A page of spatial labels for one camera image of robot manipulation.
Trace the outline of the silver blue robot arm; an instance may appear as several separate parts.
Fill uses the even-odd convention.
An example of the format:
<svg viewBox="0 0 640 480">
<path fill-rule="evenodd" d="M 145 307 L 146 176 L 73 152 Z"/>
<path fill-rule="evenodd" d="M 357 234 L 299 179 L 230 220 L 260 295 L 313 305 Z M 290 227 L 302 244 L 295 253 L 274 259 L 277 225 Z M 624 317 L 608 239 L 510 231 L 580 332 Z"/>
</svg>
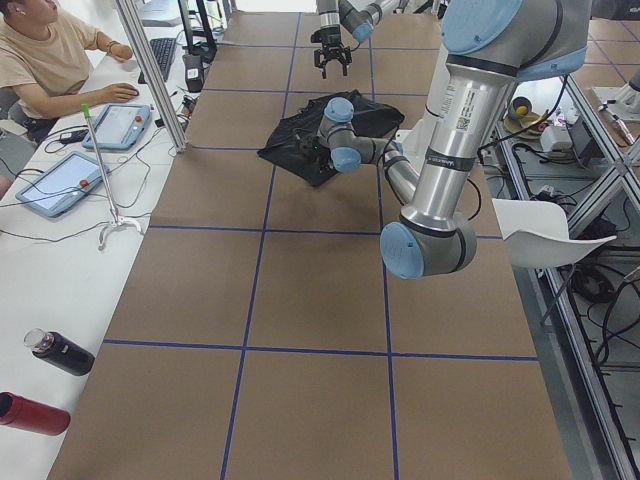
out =
<svg viewBox="0 0 640 480">
<path fill-rule="evenodd" d="M 379 165 L 402 204 L 380 236 L 388 271 L 419 279 L 473 260 L 476 235 L 457 206 L 477 155 L 513 86 L 583 65 L 591 9 L 589 1 L 452 2 L 441 23 L 449 81 L 419 170 L 397 142 L 357 135 L 349 100 L 328 102 L 315 137 L 331 166 L 346 173 Z"/>
<path fill-rule="evenodd" d="M 314 66 L 322 78 L 327 78 L 327 65 L 332 61 L 339 62 L 342 74 L 347 76 L 353 52 L 371 37 L 387 14 L 402 12 L 407 4 L 407 1 L 371 1 L 357 8 L 347 0 L 317 1 L 319 28 L 312 33 L 310 42 L 319 45 L 314 51 Z"/>
</svg>

